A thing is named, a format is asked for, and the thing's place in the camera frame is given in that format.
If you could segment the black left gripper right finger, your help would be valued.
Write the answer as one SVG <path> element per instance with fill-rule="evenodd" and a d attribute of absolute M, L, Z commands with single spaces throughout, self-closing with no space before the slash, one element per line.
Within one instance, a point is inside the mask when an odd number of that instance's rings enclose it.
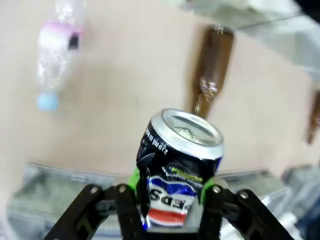
<path fill-rule="evenodd" d="M 244 240 L 291 240 L 292 236 L 249 189 L 231 192 L 211 183 L 201 190 L 203 212 L 197 233 L 198 240 L 219 240 L 225 218 Z"/>

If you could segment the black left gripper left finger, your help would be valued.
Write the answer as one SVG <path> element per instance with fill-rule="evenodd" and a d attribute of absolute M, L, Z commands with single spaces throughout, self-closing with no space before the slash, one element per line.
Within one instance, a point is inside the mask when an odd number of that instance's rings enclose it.
<path fill-rule="evenodd" d="M 136 189 L 140 180 L 136 168 L 127 184 L 102 189 L 86 185 L 54 224 L 45 240 L 91 240 L 99 226 L 111 215 L 118 218 L 124 240 L 144 238 Z"/>

